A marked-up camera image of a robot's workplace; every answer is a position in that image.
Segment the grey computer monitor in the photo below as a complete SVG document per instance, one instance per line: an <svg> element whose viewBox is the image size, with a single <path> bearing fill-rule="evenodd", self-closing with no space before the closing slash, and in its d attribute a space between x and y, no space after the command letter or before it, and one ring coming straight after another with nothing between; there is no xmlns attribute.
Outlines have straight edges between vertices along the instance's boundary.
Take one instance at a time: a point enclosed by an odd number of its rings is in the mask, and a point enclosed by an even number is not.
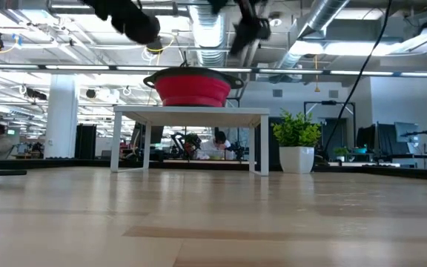
<svg viewBox="0 0 427 267"><path fill-rule="evenodd" d="M407 122L395 122L394 123L396 131L397 142L406 142L406 143L419 143L419 126L415 123Z"/></svg>

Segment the black cabinet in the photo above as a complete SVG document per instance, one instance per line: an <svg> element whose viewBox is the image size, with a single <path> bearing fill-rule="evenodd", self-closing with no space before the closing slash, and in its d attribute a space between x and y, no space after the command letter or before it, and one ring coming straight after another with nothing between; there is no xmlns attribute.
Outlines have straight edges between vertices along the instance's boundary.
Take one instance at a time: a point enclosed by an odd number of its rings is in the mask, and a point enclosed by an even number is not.
<svg viewBox="0 0 427 267"><path fill-rule="evenodd" d="M76 159L94 159L96 152L96 126L79 124L76 129Z"/></svg>

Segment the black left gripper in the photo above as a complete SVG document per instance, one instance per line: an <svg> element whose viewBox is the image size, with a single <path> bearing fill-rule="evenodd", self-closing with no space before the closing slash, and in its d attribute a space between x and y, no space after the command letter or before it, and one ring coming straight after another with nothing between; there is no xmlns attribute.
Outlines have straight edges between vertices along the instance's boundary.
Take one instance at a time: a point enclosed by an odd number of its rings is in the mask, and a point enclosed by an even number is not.
<svg viewBox="0 0 427 267"><path fill-rule="evenodd" d="M92 7L103 21L108 16L113 17L114 29L133 42L147 45L158 39L160 23L157 17L141 16L142 11L131 0L82 0L82 3Z"/></svg>

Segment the black metal frame stand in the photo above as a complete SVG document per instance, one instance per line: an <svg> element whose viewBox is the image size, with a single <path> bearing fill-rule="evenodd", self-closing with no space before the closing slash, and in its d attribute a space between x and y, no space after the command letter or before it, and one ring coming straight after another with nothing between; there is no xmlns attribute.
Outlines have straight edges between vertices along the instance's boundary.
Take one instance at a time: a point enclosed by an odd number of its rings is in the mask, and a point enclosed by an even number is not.
<svg viewBox="0 0 427 267"><path fill-rule="evenodd" d="M335 100L324 100L324 101L306 101L303 102L303 112L308 115L317 105L328 105L335 106L341 105L344 110L348 111L352 115L353 122L353 142L357 144L357 108L355 102L338 102Z"/></svg>

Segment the white small shelf table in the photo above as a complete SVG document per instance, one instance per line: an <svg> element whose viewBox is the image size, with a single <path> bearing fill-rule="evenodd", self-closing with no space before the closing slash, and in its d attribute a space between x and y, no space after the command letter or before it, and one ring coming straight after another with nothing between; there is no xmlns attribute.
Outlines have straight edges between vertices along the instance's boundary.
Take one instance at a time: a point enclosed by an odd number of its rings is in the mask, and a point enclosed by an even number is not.
<svg viewBox="0 0 427 267"><path fill-rule="evenodd" d="M119 171L119 144L122 118L130 118L146 126L145 149L150 147L153 126L225 127L249 129L249 171L269 175L269 123L267 108L159 107L123 105L113 108L114 125L110 155L110 171ZM255 129L260 127L260 164L255 170Z"/></svg>

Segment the red collapsible bowl black rim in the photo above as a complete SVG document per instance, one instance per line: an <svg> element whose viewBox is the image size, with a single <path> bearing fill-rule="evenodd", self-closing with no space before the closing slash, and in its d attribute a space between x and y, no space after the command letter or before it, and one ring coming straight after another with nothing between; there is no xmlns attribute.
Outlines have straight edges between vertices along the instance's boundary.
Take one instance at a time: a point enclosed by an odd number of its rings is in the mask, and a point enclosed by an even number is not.
<svg viewBox="0 0 427 267"><path fill-rule="evenodd" d="M244 82L235 76L203 67L170 67L143 82L156 90L163 106L220 108L232 89L244 87Z"/></svg>

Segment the green plant in white pot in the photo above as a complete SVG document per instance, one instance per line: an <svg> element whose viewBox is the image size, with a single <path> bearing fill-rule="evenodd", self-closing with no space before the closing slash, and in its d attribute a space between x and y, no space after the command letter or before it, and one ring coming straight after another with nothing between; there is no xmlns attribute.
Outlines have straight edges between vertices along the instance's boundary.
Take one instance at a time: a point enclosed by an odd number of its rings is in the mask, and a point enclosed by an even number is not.
<svg viewBox="0 0 427 267"><path fill-rule="evenodd" d="M321 138L320 125L311 115L293 115L286 109L280 113L280 122L272 124L279 144L279 162L282 171L291 174L309 174L314 165L315 147Z"/></svg>

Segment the long ceiling light strip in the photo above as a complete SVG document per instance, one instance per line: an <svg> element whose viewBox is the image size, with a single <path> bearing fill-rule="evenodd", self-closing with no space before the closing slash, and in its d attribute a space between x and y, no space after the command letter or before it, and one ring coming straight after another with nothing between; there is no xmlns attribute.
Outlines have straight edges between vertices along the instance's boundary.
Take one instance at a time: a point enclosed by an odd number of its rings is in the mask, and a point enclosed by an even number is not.
<svg viewBox="0 0 427 267"><path fill-rule="evenodd" d="M20 72L69 72L69 73L137 73L157 72L168 69L168 66L153 65L29 65L29 64L0 64L0 70ZM315 70L315 69L276 69L257 67L210 67L210 70L222 73L254 73L271 75L311 75L311 76L376 76L398 78L427 78L427 72L405 71L367 71L359 70Z"/></svg>

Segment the silver ribbed ventilation duct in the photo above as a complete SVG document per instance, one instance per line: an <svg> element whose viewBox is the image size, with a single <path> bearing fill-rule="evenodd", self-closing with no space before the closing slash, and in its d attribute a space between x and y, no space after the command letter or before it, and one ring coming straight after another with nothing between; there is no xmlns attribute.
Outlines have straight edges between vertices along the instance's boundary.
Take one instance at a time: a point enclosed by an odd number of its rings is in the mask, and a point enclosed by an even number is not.
<svg viewBox="0 0 427 267"><path fill-rule="evenodd" d="M223 13L214 14L206 0L187 0L198 64L222 67L227 56L226 21Z"/></svg>
<svg viewBox="0 0 427 267"><path fill-rule="evenodd" d="M320 33L325 35L326 28L346 7L350 0L314 0L310 12L296 19L288 32L289 49L275 64L276 68L294 68L299 60L310 52L301 51L298 44L303 37Z"/></svg>

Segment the white round pillar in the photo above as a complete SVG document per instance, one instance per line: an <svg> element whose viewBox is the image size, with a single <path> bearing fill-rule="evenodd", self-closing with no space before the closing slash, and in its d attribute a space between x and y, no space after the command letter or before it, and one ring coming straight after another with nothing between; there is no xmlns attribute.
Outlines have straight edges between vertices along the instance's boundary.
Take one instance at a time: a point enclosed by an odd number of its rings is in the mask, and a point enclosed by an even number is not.
<svg viewBox="0 0 427 267"><path fill-rule="evenodd" d="M72 158L75 154L79 89L76 76L52 74L45 133L45 158Z"/></svg>

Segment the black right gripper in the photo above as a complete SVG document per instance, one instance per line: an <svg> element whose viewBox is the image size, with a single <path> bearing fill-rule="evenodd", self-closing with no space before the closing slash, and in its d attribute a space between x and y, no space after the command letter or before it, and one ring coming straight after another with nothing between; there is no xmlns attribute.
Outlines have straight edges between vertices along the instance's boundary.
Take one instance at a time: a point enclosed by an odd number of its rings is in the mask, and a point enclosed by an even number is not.
<svg viewBox="0 0 427 267"><path fill-rule="evenodd" d="M234 24L235 37L231 45L230 54L237 55L246 46L256 40L269 40L271 36L270 22L267 19L258 18L256 3L259 0L234 0L240 9L242 19ZM218 14L229 0L208 0L211 13Z"/></svg>

